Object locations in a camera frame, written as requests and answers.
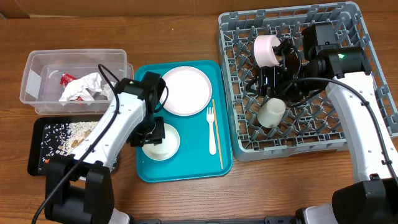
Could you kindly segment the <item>pink bowl with food scraps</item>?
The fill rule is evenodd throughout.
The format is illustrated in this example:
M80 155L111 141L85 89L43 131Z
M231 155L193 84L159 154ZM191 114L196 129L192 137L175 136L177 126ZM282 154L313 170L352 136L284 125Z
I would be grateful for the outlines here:
M279 45L280 40L275 35L259 35L256 37L253 51L255 61L260 68L279 65L273 49Z

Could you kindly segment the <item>small white cup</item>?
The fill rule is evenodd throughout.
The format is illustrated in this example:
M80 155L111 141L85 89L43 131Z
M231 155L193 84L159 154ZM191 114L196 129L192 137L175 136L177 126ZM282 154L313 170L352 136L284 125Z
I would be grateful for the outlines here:
M265 128L279 125L285 113L285 103L278 98L269 99L257 113L258 122Z

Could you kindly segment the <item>large pink plate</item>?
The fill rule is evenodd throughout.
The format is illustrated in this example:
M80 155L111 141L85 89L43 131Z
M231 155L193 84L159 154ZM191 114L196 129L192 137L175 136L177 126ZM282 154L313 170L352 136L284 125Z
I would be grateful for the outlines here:
M191 116L199 113L210 102L212 85L208 76L201 70L190 66L176 67L166 72L162 79L164 90L160 103L174 115Z

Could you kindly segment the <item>foil wrapper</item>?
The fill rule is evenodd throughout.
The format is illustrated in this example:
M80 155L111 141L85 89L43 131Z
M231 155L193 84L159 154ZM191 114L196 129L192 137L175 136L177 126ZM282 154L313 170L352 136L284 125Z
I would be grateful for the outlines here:
M103 86L103 89L100 93L100 95L105 96L107 98L107 100L112 100L114 97L114 93L113 90L111 89L111 86L115 86L115 82L111 82L111 84L105 84Z

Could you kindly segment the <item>white plastic fork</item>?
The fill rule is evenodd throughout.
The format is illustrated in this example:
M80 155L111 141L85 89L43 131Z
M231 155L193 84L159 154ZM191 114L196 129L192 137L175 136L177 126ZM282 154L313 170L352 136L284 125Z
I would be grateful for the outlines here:
M215 117L214 117L212 107L207 108L206 120L208 122L208 127L209 127L209 153L211 155L215 155L216 154L216 144L215 144L215 135L214 135L214 127L213 127Z

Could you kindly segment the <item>wooden chopstick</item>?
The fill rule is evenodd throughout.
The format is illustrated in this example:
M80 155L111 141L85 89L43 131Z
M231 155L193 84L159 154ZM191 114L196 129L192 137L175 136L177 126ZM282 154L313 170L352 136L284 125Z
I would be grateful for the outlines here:
M221 166L221 170L223 170L224 165L223 165L223 158L222 158L222 152L221 152L221 142L220 142L220 134L219 134L219 129L218 129L218 120L217 120L217 114L216 114L215 99L212 99L212 105L213 105L213 113L214 113L214 117L215 117L216 138L217 138L218 154L220 157L220 166Z

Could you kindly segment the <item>white napkin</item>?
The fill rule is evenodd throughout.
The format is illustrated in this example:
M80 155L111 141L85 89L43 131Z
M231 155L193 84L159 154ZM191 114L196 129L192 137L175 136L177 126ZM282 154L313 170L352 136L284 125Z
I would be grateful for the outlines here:
M93 95L102 92L101 81L102 77L98 72L72 80L66 85L59 101L73 101L78 98L83 101L94 101Z

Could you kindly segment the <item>red wrapper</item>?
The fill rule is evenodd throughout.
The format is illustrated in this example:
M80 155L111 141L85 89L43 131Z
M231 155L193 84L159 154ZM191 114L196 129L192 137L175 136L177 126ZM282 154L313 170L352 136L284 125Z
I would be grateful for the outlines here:
M62 93L59 101L83 101L83 98L80 96L67 96L67 85L76 80L76 78L68 73L63 73L61 80L60 80L60 84L61 86L63 86L64 88L64 92Z

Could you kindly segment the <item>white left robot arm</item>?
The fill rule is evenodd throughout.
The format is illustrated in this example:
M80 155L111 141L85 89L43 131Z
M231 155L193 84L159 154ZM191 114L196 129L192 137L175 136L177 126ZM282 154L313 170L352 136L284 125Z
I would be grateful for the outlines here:
M114 206L110 168L125 143L160 144L164 120L156 117L166 87L157 74L142 80L122 79L114 99L94 130L69 156L47 164L45 200L38 211L59 223L134 223Z

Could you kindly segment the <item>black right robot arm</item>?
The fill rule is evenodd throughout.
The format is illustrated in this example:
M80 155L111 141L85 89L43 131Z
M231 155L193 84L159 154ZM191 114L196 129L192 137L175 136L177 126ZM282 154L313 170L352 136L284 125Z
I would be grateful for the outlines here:
M333 24L313 24L301 33L302 49L290 39L260 35L254 58L266 72L258 93L268 97L258 113L267 128L277 126L286 107L298 107L327 93L336 110L353 166L352 185L323 205L297 210L293 223L396 223L397 150L382 117L370 63L361 47L342 47Z

